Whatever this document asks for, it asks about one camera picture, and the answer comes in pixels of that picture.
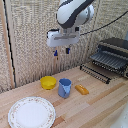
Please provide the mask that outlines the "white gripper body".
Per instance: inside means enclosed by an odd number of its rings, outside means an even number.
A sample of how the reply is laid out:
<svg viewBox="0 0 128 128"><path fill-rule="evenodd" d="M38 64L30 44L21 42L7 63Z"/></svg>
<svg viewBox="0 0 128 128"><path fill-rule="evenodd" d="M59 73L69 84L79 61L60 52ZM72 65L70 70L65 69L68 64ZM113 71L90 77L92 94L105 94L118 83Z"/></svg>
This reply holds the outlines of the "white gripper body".
<svg viewBox="0 0 128 128"><path fill-rule="evenodd" d="M79 32L61 33L59 29L53 29L47 32L47 45L57 47L75 44L79 41Z"/></svg>

